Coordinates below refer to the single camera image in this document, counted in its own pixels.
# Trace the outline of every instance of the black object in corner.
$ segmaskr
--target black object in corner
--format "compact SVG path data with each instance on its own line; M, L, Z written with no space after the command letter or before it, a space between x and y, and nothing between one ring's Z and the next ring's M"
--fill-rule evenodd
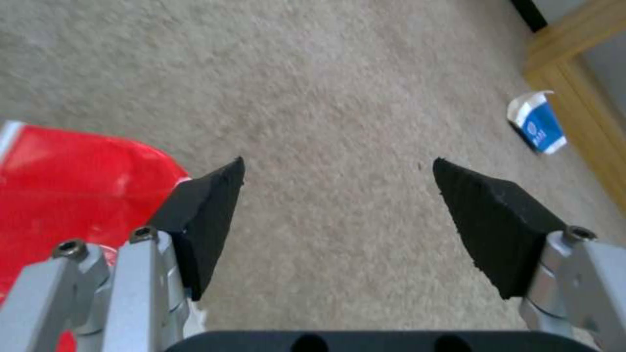
M533 0L511 0L511 2L533 33L539 32L539 30L548 25L548 22L539 12Z
M171 235L183 286L194 301L207 288L222 253L244 173L239 157L204 177L182 182L148 221Z
M548 233L566 224L516 183L438 158L433 173L463 245L503 299L523 297Z

